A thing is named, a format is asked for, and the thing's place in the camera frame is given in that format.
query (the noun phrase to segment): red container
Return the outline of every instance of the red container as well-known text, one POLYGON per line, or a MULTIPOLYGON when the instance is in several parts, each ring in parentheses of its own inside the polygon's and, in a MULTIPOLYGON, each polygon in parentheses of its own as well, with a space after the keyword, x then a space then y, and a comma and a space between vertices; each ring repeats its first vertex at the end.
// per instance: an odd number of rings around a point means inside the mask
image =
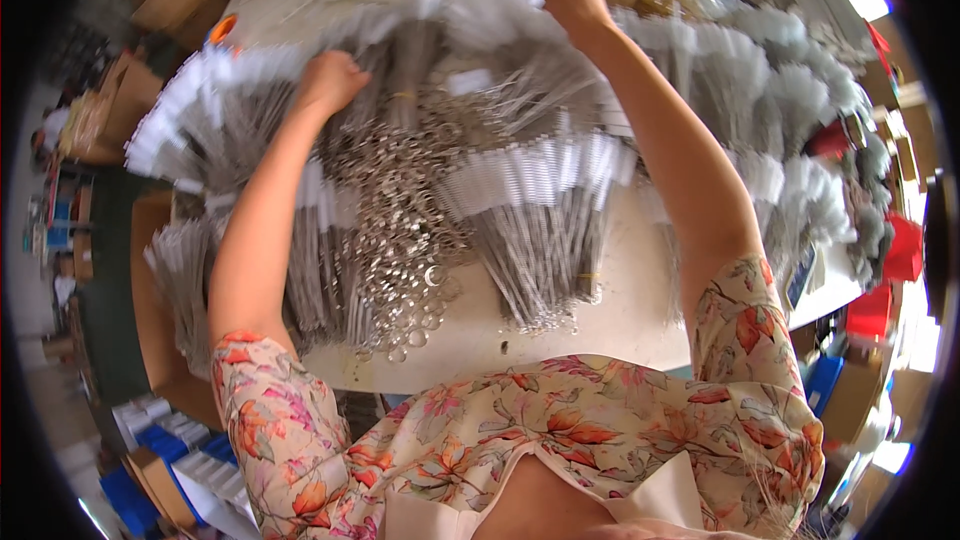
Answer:
POLYGON ((893 288, 890 283, 884 282, 873 292, 846 305, 846 333, 869 340, 877 336, 885 338, 892 302, 893 288))
POLYGON ((883 259, 883 281, 916 282, 924 270, 924 228, 892 210, 887 221, 894 224, 894 241, 883 259))

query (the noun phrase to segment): pile of brushes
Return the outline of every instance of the pile of brushes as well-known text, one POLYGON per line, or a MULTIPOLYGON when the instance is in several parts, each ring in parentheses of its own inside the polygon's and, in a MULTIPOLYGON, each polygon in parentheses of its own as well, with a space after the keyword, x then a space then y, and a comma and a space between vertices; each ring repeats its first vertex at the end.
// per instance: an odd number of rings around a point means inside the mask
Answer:
POLYGON ((443 209, 465 222, 507 315, 521 330, 559 327, 575 300, 599 301, 597 278, 613 186, 637 153, 594 132, 458 158, 438 184, 443 209))
POLYGON ((210 379, 207 281, 213 267, 210 222, 191 219, 153 234, 143 251, 160 293, 170 303, 174 345, 190 373, 210 379))
MULTIPOLYGON (((615 18, 726 150, 752 198, 779 286, 811 245, 858 239, 844 176, 802 152, 821 126, 864 111, 862 91, 799 18, 769 7, 735 10, 720 24, 640 18, 629 10, 615 18)), ((663 203, 649 183, 642 186, 677 268, 663 203)), ((669 318, 679 323, 678 291, 674 283, 669 318)))
POLYGON ((307 59, 331 49, 371 80, 320 131, 300 179, 284 306, 297 350, 402 362, 440 326, 461 292, 450 268, 474 248, 523 330, 599 299, 609 196, 636 152, 593 131, 598 77, 528 0, 366 5, 309 48, 205 50, 144 118, 127 167, 202 197, 194 223, 212 252, 307 59), (477 68, 486 83, 446 90, 477 68))

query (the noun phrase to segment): blue plastic bin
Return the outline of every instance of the blue plastic bin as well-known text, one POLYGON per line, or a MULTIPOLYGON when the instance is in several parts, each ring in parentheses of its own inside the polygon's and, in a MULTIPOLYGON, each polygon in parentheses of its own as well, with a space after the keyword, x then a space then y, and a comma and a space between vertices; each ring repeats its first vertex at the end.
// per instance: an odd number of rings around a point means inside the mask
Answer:
POLYGON ((190 509, 190 513, 193 515, 193 518, 197 520, 197 525, 205 528, 207 522, 200 516, 197 509, 193 507, 190 498, 187 498, 184 488, 177 479, 177 474, 174 473, 173 464, 186 457, 190 452, 190 449, 187 448, 184 441, 157 424, 147 427, 138 433, 135 438, 137 444, 147 447, 154 455, 160 457, 163 464, 167 466, 170 479, 174 481, 174 485, 179 491, 180 496, 183 497, 186 506, 190 509))
POLYGON ((204 453, 210 455, 210 457, 217 461, 233 463, 234 465, 237 464, 237 455, 234 454, 234 447, 231 446, 231 439, 227 437, 225 432, 218 433, 210 438, 210 440, 199 450, 202 450, 204 453))
POLYGON ((806 403, 810 405, 810 411, 817 417, 822 415, 827 407, 827 401, 831 399, 841 369, 843 369, 842 356, 821 356, 813 364, 813 372, 806 385, 806 403))
POLYGON ((134 536, 145 536, 161 517, 160 511, 150 498, 140 493, 137 483, 123 467, 101 477, 100 487, 110 506, 134 536))

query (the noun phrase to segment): bundle of brushes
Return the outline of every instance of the bundle of brushes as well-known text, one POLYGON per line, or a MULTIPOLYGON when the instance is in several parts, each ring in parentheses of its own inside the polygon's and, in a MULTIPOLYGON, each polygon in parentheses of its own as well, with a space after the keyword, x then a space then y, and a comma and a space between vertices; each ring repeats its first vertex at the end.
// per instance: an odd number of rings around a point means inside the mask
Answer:
POLYGON ((212 264, 210 242, 210 222, 190 219, 154 233, 143 251, 153 279, 173 311, 176 349, 186 357, 190 373, 204 380, 210 379, 205 293, 212 264))
POLYGON ((575 300, 599 300, 609 195, 630 182, 636 152, 594 132, 462 155, 438 183, 464 222, 523 332, 556 329, 575 300))
POLYGON ((137 126, 127 170, 195 194, 235 192, 280 127, 309 56, 300 46, 193 54, 137 126))
MULTIPOLYGON (((856 240, 842 179, 801 156, 820 126, 858 108, 853 77, 808 42, 798 18, 743 9, 727 21, 737 29, 677 15, 640 18, 627 10, 617 10, 615 18, 726 150, 750 193, 779 285, 810 244, 856 240)), ((644 188, 676 266, 669 219, 653 186, 644 188)), ((673 286, 676 294, 679 285, 673 286)), ((680 322, 676 299, 668 318, 680 322)))
POLYGON ((552 133, 561 113, 576 131, 599 125, 601 77, 530 0, 450 0, 445 19, 454 54, 491 82, 452 97, 450 110, 517 140, 552 133))

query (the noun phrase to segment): white table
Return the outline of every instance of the white table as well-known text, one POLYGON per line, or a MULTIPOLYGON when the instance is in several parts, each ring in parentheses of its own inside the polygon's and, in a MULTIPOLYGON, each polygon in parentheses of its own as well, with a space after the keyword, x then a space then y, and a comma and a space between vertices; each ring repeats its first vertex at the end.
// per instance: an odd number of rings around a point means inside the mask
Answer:
MULTIPOLYGON (((227 13, 238 15, 230 40, 247 48, 309 43, 324 24, 363 2, 390 0, 234 0, 227 7, 227 13)), ((659 228, 644 216, 636 191, 618 192, 610 221, 600 277, 603 300, 577 307, 577 334, 555 330, 534 337, 507 330, 493 281, 482 264, 474 263, 453 270, 464 294, 450 304, 427 345, 410 349, 406 361, 391 363, 375 354, 370 362, 360 362, 352 351, 325 347, 303 362, 333 388, 396 394, 573 354, 604 355, 661 370, 689 365, 686 332, 666 323, 666 245, 659 228)))

